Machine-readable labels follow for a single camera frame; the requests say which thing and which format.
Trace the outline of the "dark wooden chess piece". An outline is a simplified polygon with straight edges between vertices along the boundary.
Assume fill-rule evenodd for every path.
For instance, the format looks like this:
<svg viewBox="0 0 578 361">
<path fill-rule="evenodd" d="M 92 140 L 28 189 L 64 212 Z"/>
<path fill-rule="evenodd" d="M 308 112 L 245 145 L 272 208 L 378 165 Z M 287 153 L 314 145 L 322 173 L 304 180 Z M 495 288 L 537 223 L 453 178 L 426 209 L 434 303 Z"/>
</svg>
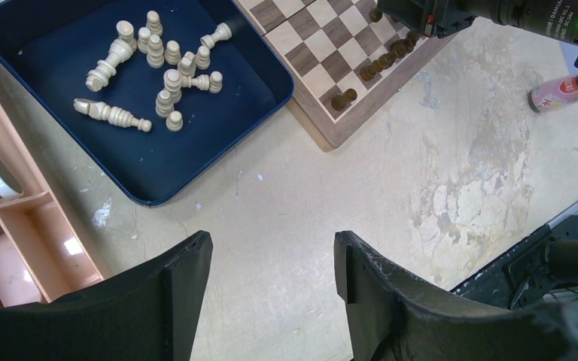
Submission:
<svg viewBox="0 0 578 361">
<path fill-rule="evenodd" d="M 392 59 L 402 59 L 408 53 L 408 41 L 406 39 L 394 41 L 389 46 L 389 54 Z"/>
</svg>

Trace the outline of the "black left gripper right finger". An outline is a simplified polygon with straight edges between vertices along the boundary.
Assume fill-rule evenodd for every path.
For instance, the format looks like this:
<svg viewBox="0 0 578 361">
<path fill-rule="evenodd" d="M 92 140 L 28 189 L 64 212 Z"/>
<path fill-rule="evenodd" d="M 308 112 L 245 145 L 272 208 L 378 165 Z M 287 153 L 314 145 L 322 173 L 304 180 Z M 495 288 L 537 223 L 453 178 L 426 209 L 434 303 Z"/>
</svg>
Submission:
<svg viewBox="0 0 578 361">
<path fill-rule="evenodd" d="M 351 231 L 334 238 L 356 360 L 578 360 L 578 302 L 509 311 L 457 296 Z"/>
</svg>

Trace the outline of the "dark wooden rook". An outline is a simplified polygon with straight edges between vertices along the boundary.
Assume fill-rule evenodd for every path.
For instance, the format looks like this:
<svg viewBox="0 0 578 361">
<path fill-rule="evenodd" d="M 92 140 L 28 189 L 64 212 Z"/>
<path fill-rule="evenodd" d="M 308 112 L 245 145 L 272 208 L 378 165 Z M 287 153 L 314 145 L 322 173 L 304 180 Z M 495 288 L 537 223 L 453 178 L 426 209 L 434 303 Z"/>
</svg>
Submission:
<svg viewBox="0 0 578 361">
<path fill-rule="evenodd" d="M 335 95 L 331 98 L 330 104 L 333 110 L 335 111 L 343 111 L 345 110 L 352 102 L 357 99 L 357 92 L 355 89 L 347 89 L 345 92 Z"/>
</svg>

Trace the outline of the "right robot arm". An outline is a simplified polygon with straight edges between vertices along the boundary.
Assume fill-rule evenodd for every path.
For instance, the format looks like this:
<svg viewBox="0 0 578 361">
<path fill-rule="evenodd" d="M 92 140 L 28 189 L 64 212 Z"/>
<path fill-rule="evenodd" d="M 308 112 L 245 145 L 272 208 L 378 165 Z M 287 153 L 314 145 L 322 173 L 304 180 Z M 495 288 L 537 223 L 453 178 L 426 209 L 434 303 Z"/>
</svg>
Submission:
<svg viewBox="0 0 578 361">
<path fill-rule="evenodd" d="M 377 10 L 427 38 L 449 37 L 481 17 L 578 46 L 578 0 L 379 0 Z"/>
</svg>

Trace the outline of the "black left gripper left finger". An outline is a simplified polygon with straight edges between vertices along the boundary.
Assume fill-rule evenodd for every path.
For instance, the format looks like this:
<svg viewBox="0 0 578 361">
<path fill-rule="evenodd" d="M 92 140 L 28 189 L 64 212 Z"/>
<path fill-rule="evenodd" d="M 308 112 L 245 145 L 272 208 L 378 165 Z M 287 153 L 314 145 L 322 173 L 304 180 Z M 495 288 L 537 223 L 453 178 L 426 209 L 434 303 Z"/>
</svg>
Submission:
<svg viewBox="0 0 578 361">
<path fill-rule="evenodd" d="M 0 360 L 188 360 L 212 251 L 198 231 L 53 302 L 0 308 Z"/>
</svg>

